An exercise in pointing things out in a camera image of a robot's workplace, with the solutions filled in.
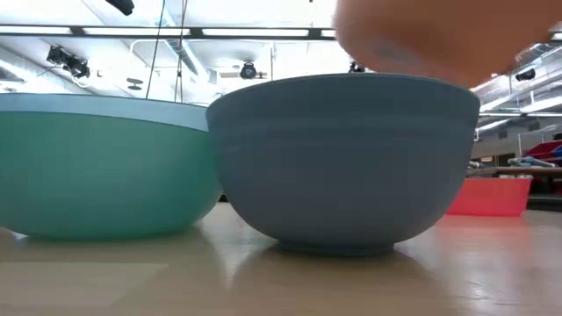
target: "camera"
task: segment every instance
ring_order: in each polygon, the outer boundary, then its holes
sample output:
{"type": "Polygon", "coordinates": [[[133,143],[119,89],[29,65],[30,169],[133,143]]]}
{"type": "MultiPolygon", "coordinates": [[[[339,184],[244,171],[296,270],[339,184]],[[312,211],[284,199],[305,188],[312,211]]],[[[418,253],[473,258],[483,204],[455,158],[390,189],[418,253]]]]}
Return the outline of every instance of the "camera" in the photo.
{"type": "Polygon", "coordinates": [[[121,13],[126,16],[133,14],[134,4],[133,0],[105,0],[108,4],[111,4],[115,9],[121,11],[121,13]]]}
{"type": "Polygon", "coordinates": [[[363,73],[363,72],[365,72],[365,67],[357,63],[356,61],[352,61],[351,64],[349,65],[348,73],[352,74],[352,73],[363,73]]]}
{"type": "Polygon", "coordinates": [[[521,74],[515,75],[515,79],[517,81],[525,81],[525,80],[533,80],[535,79],[535,69],[529,69],[527,71],[522,72],[521,74]]]}
{"type": "Polygon", "coordinates": [[[244,66],[240,72],[240,77],[242,79],[254,79],[257,75],[256,67],[251,61],[244,62],[244,66]]]}

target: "fluorescent light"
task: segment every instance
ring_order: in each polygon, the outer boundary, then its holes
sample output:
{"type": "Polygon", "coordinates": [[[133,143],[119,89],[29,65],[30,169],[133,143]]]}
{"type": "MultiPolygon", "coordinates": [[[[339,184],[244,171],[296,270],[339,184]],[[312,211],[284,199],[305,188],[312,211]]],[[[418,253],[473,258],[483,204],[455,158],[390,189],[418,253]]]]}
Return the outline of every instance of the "fluorescent light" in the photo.
{"type": "Polygon", "coordinates": [[[489,130],[489,129],[495,128],[497,126],[500,126],[500,125],[506,123],[507,121],[509,121],[509,118],[503,119],[501,121],[493,122],[493,123],[490,123],[488,125],[484,125],[482,127],[477,128],[476,131],[482,132],[482,131],[485,131],[485,130],[489,130]]]}
{"type": "MultiPolygon", "coordinates": [[[[114,36],[157,36],[158,28],[155,27],[84,27],[84,32],[90,35],[114,36]]],[[[182,29],[178,27],[163,27],[160,29],[162,36],[180,36],[182,29]]],[[[184,29],[184,35],[189,35],[190,29],[184,29]]]]}
{"type": "Polygon", "coordinates": [[[536,101],[535,103],[527,106],[523,106],[521,112],[530,113],[533,111],[541,111],[561,104],[562,104],[562,97],[551,97],[545,100],[536,101]]]}
{"type": "Polygon", "coordinates": [[[57,26],[0,26],[0,34],[71,34],[69,27],[57,26]]]}
{"type": "Polygon", "coordinates": [[[541,117],[541,118],[560,118],[562,113],[531,113],[531,117],[541,117]]]}
{"type": "Polygon", "coordinates": [[[335,37],[335,30],[324,30],[321,34],[322,37],[335,37]]]}
{"type": "Polygon", "coordinates": [[[504,104],[507,101],[509,101],[510,97],[511,96],[500,97],[499,99],[496,99],[492,102],[488,102],[486,104],[483,104],[483,105],[480,106],[480,111],[490,111],[494,107],[499,106],[499,105],[504,104]]]}
{"type": "Polygon", "coordinates": [[[481,117],[520,117],[521,113],[481,112],[481,117]]]}
{"type": "Polygon", "coordinates": [[[308,30],[204,29],[208,36],[308,36],[308,30]]]}
{"type": "Polygon", "coordinates": [[[471,88],[472,92],[476,92],[490,84],[494,84],[502,89],[509,89],[509,81],[510,78],[506,75],[498,75],[498,74],[491,74],[492,79],[488,80],[485,83],[482,83],[476,87],[471,88]]]}

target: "cable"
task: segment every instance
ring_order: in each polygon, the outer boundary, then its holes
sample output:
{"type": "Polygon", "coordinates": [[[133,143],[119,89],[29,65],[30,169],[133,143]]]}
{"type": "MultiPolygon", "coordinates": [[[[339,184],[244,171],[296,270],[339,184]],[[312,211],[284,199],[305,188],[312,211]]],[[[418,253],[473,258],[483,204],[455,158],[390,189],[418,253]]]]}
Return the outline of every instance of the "cable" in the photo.
{"type": "Polygon", "coordinates": [[[49,71],[51,71],[51,70],[53,70],[53,69],[55,69],[55,68],[59,68],[59,67],[60,67],[60,66],[52,66],[52,67],[49,67],[49,68],[45,69],[45,71],[43,71],[43,72],[41,72],[40,74],[36,75],[35,77],[23,81],[21,84],[26,84],[26,83],[28,83],[28,82],[30,82],[30,81],[32,81],[32,80],[35,80],[35,79],[41,77],[42,75],[46,74],[47,72],[49,72],[49,71]]]}
{"type": "Polygon", "coordinates": [[[273,81],[273,47],[275,44],[270,42],[270,81],[273,81]]]}
{"type": "MultiPolygon", "coordinates": [[[[187,12],[187,2],[188,0],[182,0],[182,32],[179,35],[179,46],[184,47],[184,24],[185,24],[185,12],[187,12]]],[[[184,65],[182,64],[182,51],[180,50],[177,55],[177,74],[176,74],[176,85],[174,87],[174,102],[177,101],[177,80],[180,81],[180,102],[184,102],[184,65]]]]}
{"type": "Polygon", "coordinates": [[[86,89],[86,88],[89,88],[91,86],[91,83],[80,83],[78,81],[78,79],[76,79],[75,76],[72,76],[72,82],[82,89],[86,89]]]}
{"type": "Polygon", "coordinates": [[[162,11],[160,12],[160,22],[158,23],[158,33],[156,34],[155,54],[152,57],[152,66],[150,67],[150,77],[148,78],[147,97],[150,93],[150,85],[152,84],[152,74],[155,72],[156,54],[158,53],[158,44],[160,43],[160,31],[162,29],[162,21],[164,20],[164,11],[166,10],[166,0],[162,0],[162,11]]]}

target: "red container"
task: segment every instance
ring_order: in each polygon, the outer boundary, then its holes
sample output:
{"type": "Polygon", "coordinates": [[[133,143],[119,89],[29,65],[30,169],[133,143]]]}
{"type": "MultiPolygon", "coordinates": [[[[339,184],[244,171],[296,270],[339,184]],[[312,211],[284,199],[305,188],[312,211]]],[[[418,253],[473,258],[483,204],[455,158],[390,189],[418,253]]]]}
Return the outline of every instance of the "red container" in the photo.
{"type": "Polygon", "coordinates": [[[521,216],[530,182],[522,178],[466,178],[449,215],[521,216]]]}

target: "table surface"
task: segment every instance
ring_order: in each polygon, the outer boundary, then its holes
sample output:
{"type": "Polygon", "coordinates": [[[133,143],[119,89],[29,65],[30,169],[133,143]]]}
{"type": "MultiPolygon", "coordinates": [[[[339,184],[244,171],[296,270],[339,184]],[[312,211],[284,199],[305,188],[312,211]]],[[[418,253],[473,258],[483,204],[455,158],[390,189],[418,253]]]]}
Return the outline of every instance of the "table surface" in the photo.
{"type": "Polygon", "coordinates": [[[468,176],[492,175],[533,175],[533,176],[562,176],[562,168],[531,168],[531,167],[489,167],[482,169],[468,169],[468,176]]]}
{"type": "Polygon", "coordinates": [[[0,315],[560,315],[561,247],[562,213],[531,211],[446,216],[392,255],[348,260],[280,252],[228,204],[146,241],[0,229],[0,315]]]}

